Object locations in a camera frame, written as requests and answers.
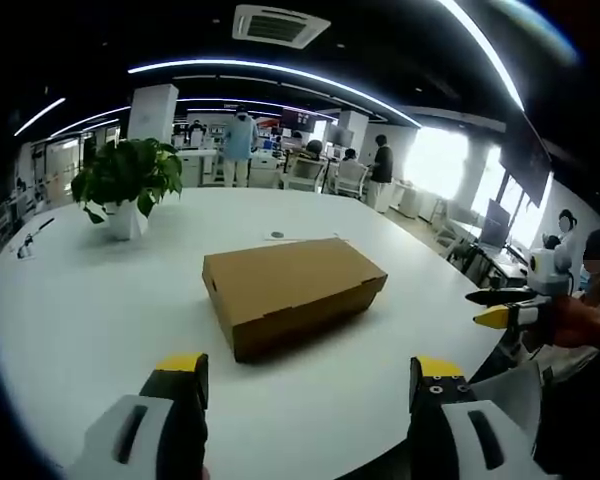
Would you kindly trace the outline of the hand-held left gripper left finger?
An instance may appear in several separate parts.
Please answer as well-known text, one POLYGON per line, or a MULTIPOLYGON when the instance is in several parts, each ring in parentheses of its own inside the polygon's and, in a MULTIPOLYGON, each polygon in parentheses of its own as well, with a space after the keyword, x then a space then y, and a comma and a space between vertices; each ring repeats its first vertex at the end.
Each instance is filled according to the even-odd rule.
POLYGON ((207 479, 208 355, 170 356, 86 431, 67 479, 207 479))

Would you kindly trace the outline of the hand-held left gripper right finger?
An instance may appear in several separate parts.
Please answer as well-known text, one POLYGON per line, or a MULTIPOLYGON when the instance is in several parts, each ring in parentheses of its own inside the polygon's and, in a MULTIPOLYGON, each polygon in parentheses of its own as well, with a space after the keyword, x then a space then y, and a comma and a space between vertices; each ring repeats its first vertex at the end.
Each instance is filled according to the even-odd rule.
POLYGON ((534 461, 542 384, 536 363, 470 383, 455 364, 410 363, 413 479, 543 479, 534 461))

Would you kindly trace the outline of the person's right hand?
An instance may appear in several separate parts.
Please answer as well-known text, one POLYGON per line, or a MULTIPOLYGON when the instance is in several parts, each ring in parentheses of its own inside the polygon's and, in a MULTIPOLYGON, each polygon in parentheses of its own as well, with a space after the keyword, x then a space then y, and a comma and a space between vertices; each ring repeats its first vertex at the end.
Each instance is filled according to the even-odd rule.
POLYGON ((600 309, 573 297, 558 297, 553 301, 551 311, 555 345, 600 349, 600 309))

